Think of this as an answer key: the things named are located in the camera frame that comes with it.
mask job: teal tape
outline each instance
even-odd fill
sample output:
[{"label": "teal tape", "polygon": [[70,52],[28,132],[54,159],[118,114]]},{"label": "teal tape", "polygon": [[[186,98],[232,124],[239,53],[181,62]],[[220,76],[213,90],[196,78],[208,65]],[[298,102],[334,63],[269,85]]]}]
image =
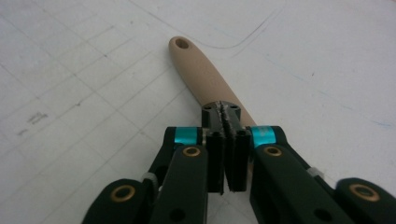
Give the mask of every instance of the teal tape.
[{"label": "teal tape", "polygon": [[275,133],[271,126],[253,126],[250,130],[253,135],[254,148],[263,144],[276,143]]},{"label": "teal tape", "polygon": [[196,127],[176,127],[175,143],[197,145],[198,129]]}]

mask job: tan utensil handle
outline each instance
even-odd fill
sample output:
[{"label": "tan utensil handle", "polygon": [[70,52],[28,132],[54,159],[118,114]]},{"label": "tan utensil handle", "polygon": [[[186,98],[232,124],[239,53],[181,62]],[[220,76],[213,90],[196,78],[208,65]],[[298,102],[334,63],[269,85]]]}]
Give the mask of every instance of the tan utensil handle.
[{"label": "tan utensil handle", "polygon": [[215,101],[239,105],[242,126],[256,125],[216,67],[189,39],[173,37],[169,41],[169,51],[175,68],[200,105]]}]

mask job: white surface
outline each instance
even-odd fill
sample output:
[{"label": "white surface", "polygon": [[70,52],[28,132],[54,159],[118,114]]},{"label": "white surface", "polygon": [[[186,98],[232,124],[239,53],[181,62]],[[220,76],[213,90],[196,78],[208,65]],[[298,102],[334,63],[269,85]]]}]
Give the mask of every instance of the white surface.
[{"label": "white surface", "polygon": [[[334,186],[396,195],[394,1],[0,1],[0,223],[72,224],[108,183],[139,179],[167,126],[200,125],[170,62],[192,40],[259,124]],[[256,223],[248,194],[208,223]]]}]

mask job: blue band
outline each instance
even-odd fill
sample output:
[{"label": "blue band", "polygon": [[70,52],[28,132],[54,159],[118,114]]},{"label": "blue band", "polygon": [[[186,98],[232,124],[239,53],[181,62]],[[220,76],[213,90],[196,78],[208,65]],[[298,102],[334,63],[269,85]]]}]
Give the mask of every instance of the blue band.
[{"label": "blue band", "polygon": [[175,143],[197,145],[198,129],[196,127],[176,127]]},{"label": "blue band", "polygon": [[276,143],[275,133],[271,126],[253,126],[250,130],[253,135],[254,148],[263,144]]}]

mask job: wooden handle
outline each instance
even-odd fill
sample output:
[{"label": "wooden handle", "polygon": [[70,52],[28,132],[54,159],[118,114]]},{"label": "wooden handle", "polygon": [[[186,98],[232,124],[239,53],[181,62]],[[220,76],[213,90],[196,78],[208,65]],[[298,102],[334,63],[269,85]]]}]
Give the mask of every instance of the wooden handle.
[{"label": "wooden handle", "polygon": [[176,70],[200,105],[215,101],[239,105],[242,109],[241,125],[256,125],[216,67],[189,39],[173,37],[169,41],[169,51]]}]

